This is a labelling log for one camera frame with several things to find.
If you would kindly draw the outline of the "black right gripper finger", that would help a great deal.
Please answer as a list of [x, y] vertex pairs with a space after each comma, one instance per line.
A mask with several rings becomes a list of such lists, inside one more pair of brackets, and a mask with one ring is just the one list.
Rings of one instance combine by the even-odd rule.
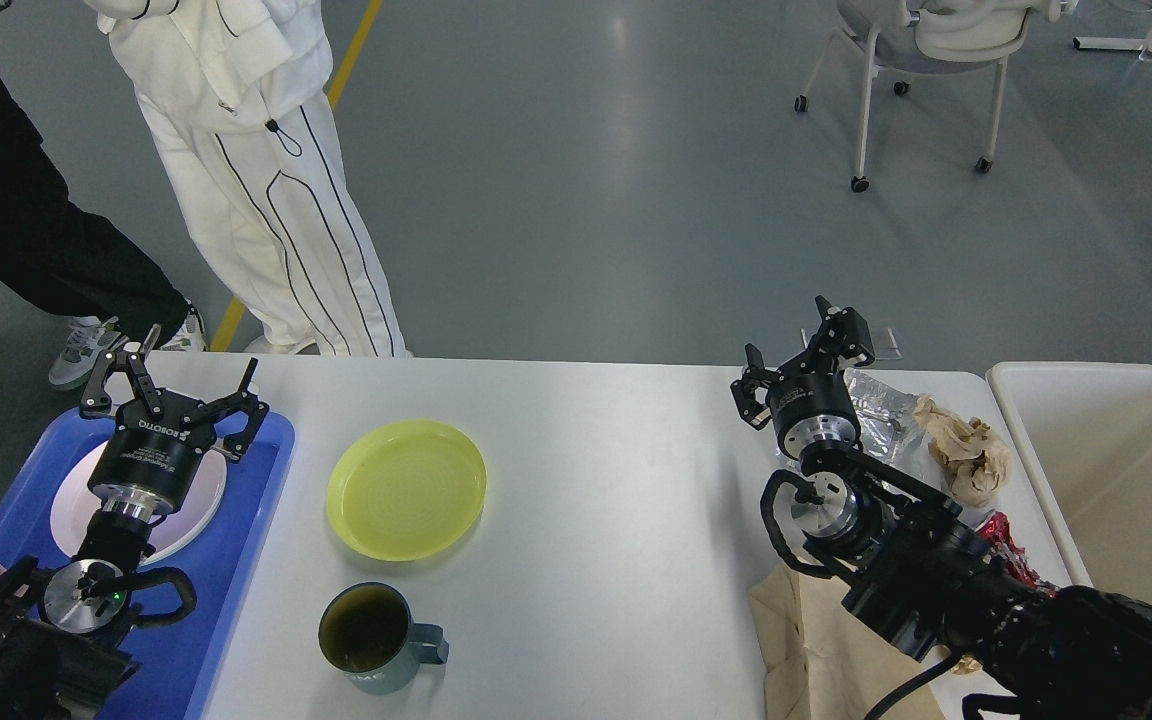
[[835, 374], [876, 363], [867, 320], [854, 306], [833, 305], [823, 295], [814, 296], [814, 306], [820, 324], [799, 356], [801, 369], [809, 374]]
[[783, 382], [780, 369], [765, 366], [764, 357], [753, 343], [744, 344], [745, 365], [740, 378], [732, 382], [732, 397], [740, 419], [751, 429], [761, 430], [772, 419], [772, 411], [765, 401], [756, 397], [759, 389], [772, 389]]

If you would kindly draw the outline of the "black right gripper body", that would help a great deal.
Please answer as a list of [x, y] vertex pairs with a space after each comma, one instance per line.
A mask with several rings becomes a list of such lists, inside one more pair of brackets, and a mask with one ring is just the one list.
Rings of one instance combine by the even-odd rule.
[[846, 370], [772, 372], [765, 406], [786, 457], [799, 461], [808, 447], [826, 441], [861, 448], [861, 424], [846, 386]]

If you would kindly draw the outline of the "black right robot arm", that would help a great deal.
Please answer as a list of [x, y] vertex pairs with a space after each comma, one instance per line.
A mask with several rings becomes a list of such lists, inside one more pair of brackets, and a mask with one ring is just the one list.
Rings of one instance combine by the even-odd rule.
[[759, 502], [783, 564], [844, 579], [846, 611], [911, 659], [948, 650], [867, 717], [969, 657], [1006, 694], [968, 694], [965, 719], [1152, 719], [1152, 606], [1087, 585], [1030, 588], [961, 523], [952, 497], [870, 456], [844, 382], [847, 367], [874, 361], [867, 323], [852, 306], [814, 305], [818, 331], [785, 364], [770, 369], [746, 346], [732, 396], [797, 464], [773, 471]]

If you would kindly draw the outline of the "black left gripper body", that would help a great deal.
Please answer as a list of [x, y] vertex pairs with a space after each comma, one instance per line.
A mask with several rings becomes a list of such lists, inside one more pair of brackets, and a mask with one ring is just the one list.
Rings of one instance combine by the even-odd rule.
[[141, 503], [150, 515], [179, 511], [205, 452], [215, 442], [215, 419], [197, 397], [131, 400], [115, 414], [116, 429], [88, 479], [105, 503]]

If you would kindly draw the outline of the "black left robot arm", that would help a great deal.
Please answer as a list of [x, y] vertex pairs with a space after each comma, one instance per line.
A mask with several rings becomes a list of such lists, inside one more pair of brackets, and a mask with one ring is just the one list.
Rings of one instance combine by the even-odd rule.
[[0, 719], [94, 715], [141, 669], [120, 647], [127, 635], [196, 609], [183, 570], [143, 569], [152, 530], [183, 506], [209, 452], [247, 455], [270, 406], [251, 386], [257, 361], [212, 401], [156, 386], [145, 365], [156, 342], [151, 329], [111, 348], [84, 388], [82, 418], [109, 416], [115, 429], [88, 480], [99, 506], [79, 548], [56, 569], [24, 556], [0, 571]]

